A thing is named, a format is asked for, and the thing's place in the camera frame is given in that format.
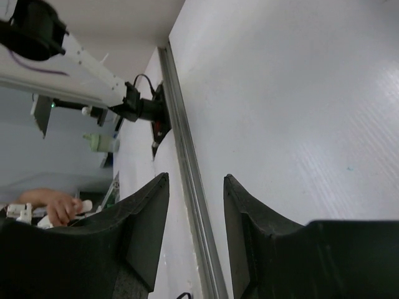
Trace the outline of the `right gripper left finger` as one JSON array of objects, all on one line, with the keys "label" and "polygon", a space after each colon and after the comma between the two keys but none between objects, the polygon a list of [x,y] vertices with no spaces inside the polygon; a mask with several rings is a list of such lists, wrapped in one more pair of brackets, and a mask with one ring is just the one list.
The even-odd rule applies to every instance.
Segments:
[{"label": "right gripper left finger", "polygon": [[146,298],[154,291],[170,198],[161,173],[68,227],[1,219],[2,298]]}]

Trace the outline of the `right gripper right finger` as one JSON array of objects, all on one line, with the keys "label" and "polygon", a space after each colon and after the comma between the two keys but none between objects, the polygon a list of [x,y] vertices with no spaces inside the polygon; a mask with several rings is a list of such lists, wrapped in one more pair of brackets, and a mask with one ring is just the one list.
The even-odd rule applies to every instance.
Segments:
[{"label": "right gripper right finger", "polygon": [[397,298],[398,222],[300,225],[224,178],[235,298]]}]

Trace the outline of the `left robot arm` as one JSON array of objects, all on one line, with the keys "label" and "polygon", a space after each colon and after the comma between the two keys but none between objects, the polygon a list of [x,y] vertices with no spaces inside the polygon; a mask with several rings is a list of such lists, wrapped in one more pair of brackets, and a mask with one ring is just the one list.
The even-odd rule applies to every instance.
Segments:
[{"label": "left robot arm", "polygon": [[46,1],[1,1],[1,85],[110,109],[128,121],[165,123],[161,87],[142,98],[68,30]]}]

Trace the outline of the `person's hand in background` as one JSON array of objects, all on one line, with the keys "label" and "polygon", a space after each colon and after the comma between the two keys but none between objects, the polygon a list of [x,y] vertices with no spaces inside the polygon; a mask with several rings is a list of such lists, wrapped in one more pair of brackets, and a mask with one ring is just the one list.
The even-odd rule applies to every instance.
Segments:
[{"label": "person's hand in background", "polygon": [[66,226],[82,210],[82,201],[70,194],[53,189],[33,189],[22,193],[18,204],[31,204],[34,209],[45,207],[54,227]]}]

